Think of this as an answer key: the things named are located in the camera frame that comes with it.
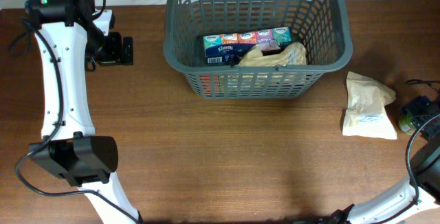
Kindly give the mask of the green lidded jar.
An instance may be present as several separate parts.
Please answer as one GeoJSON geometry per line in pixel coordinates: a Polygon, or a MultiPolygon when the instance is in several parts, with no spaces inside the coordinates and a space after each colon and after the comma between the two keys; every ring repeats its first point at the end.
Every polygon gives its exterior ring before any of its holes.
{"type": "Polygon", "coordinates": [[[401,115],[398,121],[399,128],[406,134],[412,135],[417,127],[412,123],[413,116],[411,114],[401,115]]]}

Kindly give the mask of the orange pasta packet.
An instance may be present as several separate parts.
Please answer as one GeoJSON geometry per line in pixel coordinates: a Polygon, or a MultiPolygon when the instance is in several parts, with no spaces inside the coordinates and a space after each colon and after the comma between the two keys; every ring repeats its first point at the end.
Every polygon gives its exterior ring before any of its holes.
{"type": "Polygon", "coordinates": [[[206,97],[226,98],[235,96],[238,90],[238,76],[202,75],[200,92],[206,97]]]}

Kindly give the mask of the Kleenex tissue multipack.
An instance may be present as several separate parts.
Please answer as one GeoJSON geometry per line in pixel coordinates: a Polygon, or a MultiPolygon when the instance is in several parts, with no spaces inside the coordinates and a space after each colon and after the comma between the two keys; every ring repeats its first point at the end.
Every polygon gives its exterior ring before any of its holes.
{"type": "Polygon", "coordinates": [[[293,39],[288,27],[203,37],[203,48],[209,65],[237,63],[253,47],[260,49],[264,56],[279,53],[291,43],[293,39]]]}

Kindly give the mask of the beige pouch with label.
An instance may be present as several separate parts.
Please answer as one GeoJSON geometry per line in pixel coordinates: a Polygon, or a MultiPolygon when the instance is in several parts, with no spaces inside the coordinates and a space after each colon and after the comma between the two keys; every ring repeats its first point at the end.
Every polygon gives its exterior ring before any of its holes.
{"type": "Polygon", "coordinates": [[[240,67],[275,67],[286,65],[306,65],[306,49],[302,43],[295,42],[288,45],[281,53],[263,55],[255,45],[239,62],[240,67]]]}

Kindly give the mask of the grey plastic basket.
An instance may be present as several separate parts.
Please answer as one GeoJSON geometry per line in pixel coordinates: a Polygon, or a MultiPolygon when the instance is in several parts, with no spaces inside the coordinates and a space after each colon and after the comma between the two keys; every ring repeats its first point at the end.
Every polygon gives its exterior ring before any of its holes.
{"type": "Polygon", "coordinates": [[[238,76],[235,96],[295,98],[321,75],[343,68],[353,55],[344,0],[167,0],[164,57],[200,92],[202,75],[238,76]],[[240,67],[209,65],[203,37],[288,27],[305,46],[307,64],[240,67]]]}

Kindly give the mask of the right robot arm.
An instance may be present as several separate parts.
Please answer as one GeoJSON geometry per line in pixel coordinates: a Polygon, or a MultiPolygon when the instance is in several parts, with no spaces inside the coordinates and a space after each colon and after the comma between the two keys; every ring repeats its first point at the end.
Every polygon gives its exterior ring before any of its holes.
{"type": "Polygon", "coordinates": [[[418,96],[401,109],[399,127],[410,133],[408,175],[377,197],[336,210],[328,223],[400,223],[439,207],[439,99],[418,96]]]}

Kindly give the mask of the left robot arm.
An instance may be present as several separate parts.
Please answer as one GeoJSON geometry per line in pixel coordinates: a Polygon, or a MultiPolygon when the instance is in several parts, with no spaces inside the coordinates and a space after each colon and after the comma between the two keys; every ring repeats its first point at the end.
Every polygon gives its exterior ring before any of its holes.
{"type": "Polygon", "coordinates": [[[114,138],[98,136],[85,74],[97,66],[132,65],[133,40],[113,30],[112,11],[95,0],[27,0],[24,24],[37,40],[43,66],[45,116],[41,142],[27,158],[85,195],[104,223],[141,223],[116,170],[114,138]]]}

